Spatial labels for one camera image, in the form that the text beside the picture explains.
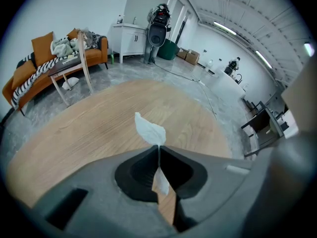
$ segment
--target bottle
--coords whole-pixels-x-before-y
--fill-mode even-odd
[[[122,23],[122,21],[123,21],[123,19],[122,19],[121,15],[119,15],[119,17],[118,17],[118,19],[117,19],[117,24]]]

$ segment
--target white cabinet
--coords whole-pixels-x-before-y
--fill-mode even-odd
[[[120,63],[123,56],[142,55],[145,49],[146,29],[133,24],[114,24],[111,32],[111,47],[120,54]]]

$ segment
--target orange cushion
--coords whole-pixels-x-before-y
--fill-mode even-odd
[[[23,65],[21,65],[14,72],[12,90],[15,90],[18,86],[22,85],[35,72],[36,72],[36,69],[31,60],[28,60]]]
[[[41,66],[56,56],[51,54],[51,42],[53,41],[53,32],[32,40],[33,51],[35,55],[36,66]]]
[[[72,39],[77,39],[78,38],[78,33],[76,28],[74,28],[67,36],[72,40]]]
[[[103,53],[99,49],[90,49],[85,51],[87,66],[93,66],[101,63]]]

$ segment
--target paper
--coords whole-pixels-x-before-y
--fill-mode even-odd
[[[166,132],[164,127],[155,123],[151,123],[148,120],[142,118],[139,112],[135,113],[134,121],[138,134],[147,143],[151,145],[157,145],[158,147],[164,145],[166,141]],[[169,183],[160,168],[158,168],[154,177],[157,181],[160,192],[164,195],[168,195]]]

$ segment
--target green trash bin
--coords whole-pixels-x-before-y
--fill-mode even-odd
[[[179,47],[174,42],[165,39],[164,44],[158,50],[158,56],[165,60],[173,60],[178,52]]]

